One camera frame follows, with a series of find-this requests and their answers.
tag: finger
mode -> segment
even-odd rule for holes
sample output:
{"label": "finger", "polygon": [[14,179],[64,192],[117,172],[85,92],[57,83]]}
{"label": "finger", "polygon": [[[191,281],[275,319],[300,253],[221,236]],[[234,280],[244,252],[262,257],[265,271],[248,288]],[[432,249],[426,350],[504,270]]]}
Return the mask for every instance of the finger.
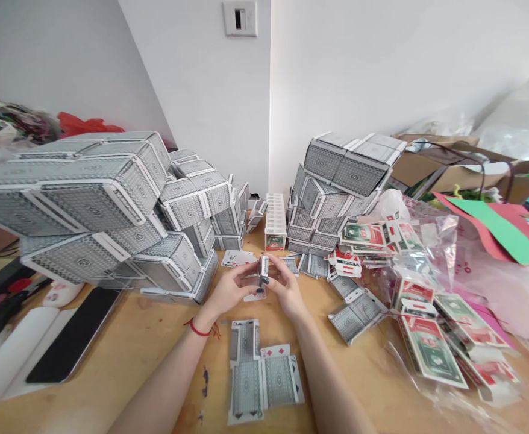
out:
{"label": "finger", "polygon": [[235,278],[235,277],[244,278],[248,276],[249,274],[255,273],[257,268],[258,268],[258,261],[253,262],[252,264],[239,265],[238,267],[235,267],[232,270],[230,270],[229,273],[230,273],[230,276],[232,276],[232,278]]}
{"label": "finger", "polygon": [[254,294],[259,289],[258,285],[247,285],[240,288],[240,291],[242,292],[242,296],[246,297],[249,294]]}
{"label": "finger", "polygon": [[284,291],[286,291],[286,288],[283,285],[281,285],[276,279],[273,279],[272,277],[269,277],[269,283],[265,286],[267,289],[270,289],[272,292],[274,292],[277,295],[280,295]]}
{"label": "finger", "polygon": [[240,279],[238,282],[239,286],[247,286],[247,285],[257,285],[258,284],[258,277],[249,277]]}
{"label": "finger", "polygon": [[277,271],[283,276],[285,281],[288,282],[292,279],[295,279],[295,275],[289,270],[289,267],[287,267],[283,260],[280,260],[271,254],[267,254],[267,256],[269,257],[269,260],[275,265]]}

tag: white object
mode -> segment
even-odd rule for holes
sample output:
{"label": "white object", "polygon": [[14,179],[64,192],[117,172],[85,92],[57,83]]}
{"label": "white object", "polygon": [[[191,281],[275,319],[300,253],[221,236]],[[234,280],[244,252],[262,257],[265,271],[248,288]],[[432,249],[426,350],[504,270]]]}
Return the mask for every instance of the white object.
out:
{"label": "white object", "polygon": [[25,378],[61,332],[75,309],[31,309],[0,348],[0,400],[49,385],[26,385]]}
{"label": "white object", "polygon": [[228,36],[257,35],[257,3],[256,1],[225,1],[224,27]]}
{"label": "white object", "polygon": [[64,307],[76,298],[83,287],[83,283],[69,286],[54,281],[42,304],[44,307]]}

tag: green card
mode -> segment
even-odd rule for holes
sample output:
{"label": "green card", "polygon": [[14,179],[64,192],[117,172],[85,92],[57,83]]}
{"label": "green card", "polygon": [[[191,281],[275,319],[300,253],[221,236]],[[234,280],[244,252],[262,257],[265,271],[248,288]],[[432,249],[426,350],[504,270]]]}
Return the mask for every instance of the green card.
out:
{"label": "green card", "polygon": [[529,265],[529,239],[485,202],[447,198],[453,205],[477,218],[518,263]]}

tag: black phone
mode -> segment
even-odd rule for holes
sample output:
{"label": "black phone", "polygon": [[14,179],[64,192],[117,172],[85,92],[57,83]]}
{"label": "black phone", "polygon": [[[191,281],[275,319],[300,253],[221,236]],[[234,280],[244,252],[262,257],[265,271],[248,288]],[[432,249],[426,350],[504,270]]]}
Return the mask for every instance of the black phone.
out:
{"label": "black phone", "polygon": [[26,383],[64,382],[80,364],[119,296],[117,289],[92,289],[28,374]]}

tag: clear plastic bag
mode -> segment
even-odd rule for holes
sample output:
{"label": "clear plastic bag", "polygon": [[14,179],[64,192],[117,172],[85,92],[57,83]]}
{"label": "clear plastic bag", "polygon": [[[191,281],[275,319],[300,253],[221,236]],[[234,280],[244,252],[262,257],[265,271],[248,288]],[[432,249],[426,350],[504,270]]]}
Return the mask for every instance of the clear plastic bag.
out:
{"label": "clear plastic bag", "polygon": [[529,80],[510,93],[474,131],[479,146],[529,160]]}

